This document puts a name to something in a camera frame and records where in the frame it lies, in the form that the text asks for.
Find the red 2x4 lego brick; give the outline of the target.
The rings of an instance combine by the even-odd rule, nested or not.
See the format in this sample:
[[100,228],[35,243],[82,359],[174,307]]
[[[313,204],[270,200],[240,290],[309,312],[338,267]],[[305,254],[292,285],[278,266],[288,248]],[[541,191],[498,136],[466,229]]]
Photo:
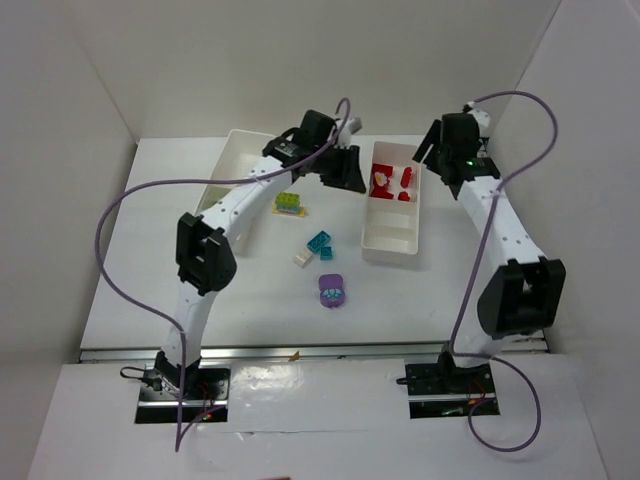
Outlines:
[[400,185],[403,189],[407,189],[412,181],[413,169],[411,167],[406,167],[403,171]]

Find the green 2x4 lego brick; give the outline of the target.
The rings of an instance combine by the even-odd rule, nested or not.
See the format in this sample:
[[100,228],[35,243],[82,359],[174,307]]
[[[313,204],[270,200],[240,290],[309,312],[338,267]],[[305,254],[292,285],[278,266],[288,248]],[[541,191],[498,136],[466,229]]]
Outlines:
[[300,206],[300,195],[292,192],[280,192],[275,199],[275,204]]

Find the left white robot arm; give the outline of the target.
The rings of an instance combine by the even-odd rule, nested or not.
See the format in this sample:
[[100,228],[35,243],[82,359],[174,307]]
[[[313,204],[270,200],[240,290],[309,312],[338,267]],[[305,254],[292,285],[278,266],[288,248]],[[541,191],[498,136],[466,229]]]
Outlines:
[[307,111],[300,126],[265,145],[242,183],[199,214],[179,219],[175,324],[154,364],[165,382],[182,392],[198,383],[202,338],[213,302],[237,272],[232,248],[266,205],[307,174],[318,175],[327,187],[365,192],[359,149],[351,142],[361,127],[358,117],[341,120]]

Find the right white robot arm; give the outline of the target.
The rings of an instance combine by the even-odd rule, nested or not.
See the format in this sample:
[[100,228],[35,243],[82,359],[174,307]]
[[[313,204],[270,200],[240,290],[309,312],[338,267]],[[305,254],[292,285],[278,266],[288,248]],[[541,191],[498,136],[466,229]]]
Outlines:
[[550,327],[566,278],[564,264],[535,244],[500,189],[499,170],[482,152],[487,123],[480,110],[445,114],[413,156],[440,177],[471,218],[484,246],[472,271],[490,274],[464,293],[464,312],[438,357],[435,380],[447,393],[466,392],[481,380],[491,356]]

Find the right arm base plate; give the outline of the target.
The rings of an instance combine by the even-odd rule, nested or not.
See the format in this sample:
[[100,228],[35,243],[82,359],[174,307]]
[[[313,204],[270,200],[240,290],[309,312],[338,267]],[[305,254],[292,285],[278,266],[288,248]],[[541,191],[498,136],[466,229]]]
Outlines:
[[406,389],[411,419],[465,417],[473,408],[478,416],[500,414],[488,365],[447,375],[436,363],[406,364],[395,382]]

